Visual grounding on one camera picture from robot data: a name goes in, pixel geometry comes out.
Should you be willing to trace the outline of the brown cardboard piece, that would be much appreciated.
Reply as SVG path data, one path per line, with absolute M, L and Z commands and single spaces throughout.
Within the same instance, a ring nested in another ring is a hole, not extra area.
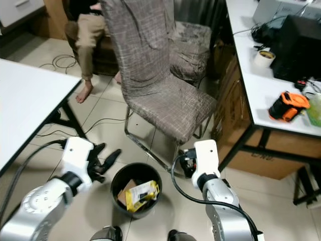
M 131 188 L 134 188 L 135 186 L 137 186 L 137 184 L 135 183 L 135 180 L 130 179 L 130 181 L 128 181 L 126 186 L 124 186 L 124 188 L 122 188 L 119 191 L 117 200 L 119 201 L 120 204 L 123 204 L 124 206 L 126 206 L 126 191 L 130 190 Z

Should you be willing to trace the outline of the yellow snack packet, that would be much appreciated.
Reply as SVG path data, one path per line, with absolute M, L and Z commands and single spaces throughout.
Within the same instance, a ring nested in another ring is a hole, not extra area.
M 128 212 L 136 212 L 152 200 L 157 200 L 161 189 L 154 180 L 138 184 L 126 191 L 126 209 Z

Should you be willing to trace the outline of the brown cardboard box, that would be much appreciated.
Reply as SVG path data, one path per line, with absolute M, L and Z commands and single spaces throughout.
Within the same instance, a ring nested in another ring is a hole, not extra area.
M 219 157 L 225 158 L 232 146 L 250 124 L 250 108 L 247 95 L 243 89 L 238 58 L 232 57 L 221 80 L 222 98 L 216 111 L 215 122 L 218 125 L 213 138 L 218 145 Z M 272 131 L 266 148 L 309 158 L 320 158 L 321 154 L 312 150 L 315 139 L 289 133 Z M 239 151 L 229 167 L 250 174 L 261 175 L 271 179 L 284 179 L 295 172 L 302 163 L 288 159 L 276 158 L 257 152 Z

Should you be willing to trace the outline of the robot left leg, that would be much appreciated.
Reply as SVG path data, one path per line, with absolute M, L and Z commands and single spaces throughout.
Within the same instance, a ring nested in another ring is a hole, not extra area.
M 122 241 L 122 230 L 118 226 L 106 226 L 95 232 L 89 241 Z

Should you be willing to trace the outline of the robot leg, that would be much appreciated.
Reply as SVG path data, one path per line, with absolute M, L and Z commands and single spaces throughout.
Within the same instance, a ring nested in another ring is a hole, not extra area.
M 89 241 L 122 241 L 122 230 L 118 226 L 106 226 L 95 232 Z
M 168 232 L 167 241 L 196 241 L 196 239 L 186 232 L 172 229 Z

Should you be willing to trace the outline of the robot right leg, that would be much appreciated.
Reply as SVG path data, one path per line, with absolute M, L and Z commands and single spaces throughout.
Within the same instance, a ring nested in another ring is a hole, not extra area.
M 172 229 L 168 232 L 167 241 L 196 241 L 196 239 L 186 232 Z

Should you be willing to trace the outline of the dark brown sofa seat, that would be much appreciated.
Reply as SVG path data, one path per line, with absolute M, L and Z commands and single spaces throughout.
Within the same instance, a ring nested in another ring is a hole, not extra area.
M 78 24 L 75 21 L 66 23 L 65 34 L 74 57 L 78 58 L 76 41 L 78 40 Z M 93 53 L 93 73 L 115 76 L 119 71 L 110 35 L 103 35 L 96 43 Z

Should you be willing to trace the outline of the grey patterned fabric chair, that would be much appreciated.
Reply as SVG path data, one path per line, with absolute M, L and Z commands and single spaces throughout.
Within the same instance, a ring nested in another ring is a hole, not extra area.
M 206 76 L 212 30 L 209 26 L 177 21 L 169 36 L 170 71 L 177 78 L 196 85 Z

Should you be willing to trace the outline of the orange and black power tool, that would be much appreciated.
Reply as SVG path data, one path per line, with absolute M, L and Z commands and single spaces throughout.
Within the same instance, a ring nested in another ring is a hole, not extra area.
M 310 107 L 309 100 L 302 94 L 282 92 L 268 109 L 269 117 L 280 122 L 291 122 L 303 110 Z

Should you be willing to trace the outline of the white tape roll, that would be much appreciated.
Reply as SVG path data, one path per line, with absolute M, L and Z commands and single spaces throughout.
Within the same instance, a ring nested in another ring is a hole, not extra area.
M 275 60 L 275 53 L 270 51 L 270 48 L 258 50 L 254 57 L 254 66 L 267 68 L 270 67 Z

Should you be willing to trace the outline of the green translucent container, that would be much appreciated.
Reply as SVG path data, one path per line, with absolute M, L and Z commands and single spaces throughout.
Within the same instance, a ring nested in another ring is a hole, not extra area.
M 312 126 L 321 127 L 321 93 L 307 92 L 310 107 L 306 110 L 309 121 Z

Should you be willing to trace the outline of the black and red plug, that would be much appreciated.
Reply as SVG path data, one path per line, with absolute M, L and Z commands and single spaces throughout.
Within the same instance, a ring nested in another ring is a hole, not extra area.
M 316 78 L 303 78 L 294 82 L 294 87 L 301 93 L 305 93 L 307 89 L 310 89 L 312 93 L 321 93 L 321 87 L 316 85 Z

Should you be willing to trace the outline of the white cabinet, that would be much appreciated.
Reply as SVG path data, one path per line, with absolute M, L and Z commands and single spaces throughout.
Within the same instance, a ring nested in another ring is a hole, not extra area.
M 44 0 L 0 0 L 2 26 L 9 27 L 44 6 Z

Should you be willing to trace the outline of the grey printer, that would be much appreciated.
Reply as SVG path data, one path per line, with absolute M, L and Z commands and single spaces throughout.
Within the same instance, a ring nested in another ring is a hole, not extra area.
M 252 19 L 257 24 L 273 20 L 272 25 L 279 25 L 289 15 L 321 20 L 321 0 L 260 0 Z

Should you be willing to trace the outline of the white desk with black frame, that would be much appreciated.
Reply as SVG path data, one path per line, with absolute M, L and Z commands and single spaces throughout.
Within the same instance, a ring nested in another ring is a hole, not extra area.
M 231 30 L 239 62 L 247 103 L 250 109 L 251 122 L 243 134 L 234 143 L 230 152 L 219 164 L 218 170 L 223 171 L 239 151 L 271 156 L 273 158 L 316 165 L 321 167 L 321 159 L 309 158 L 289 152 L 269 149 L 268 141 L 271 135 L 291 133 L 300 137 L 321 140 L 321 127 L 315 127 L 304 117 L 296 117 L 289 124 L 272 120 L 267 110 L 282 92 L 296 92 L 293 83 L 273 78 L 270 69 L 254 66 L 257 53 L 255 42 L 249 34 L 241 31 L 248 30 L 254 25 L 252 15 L 258 7 L 255 0 L 225 0 L 228 10 Z

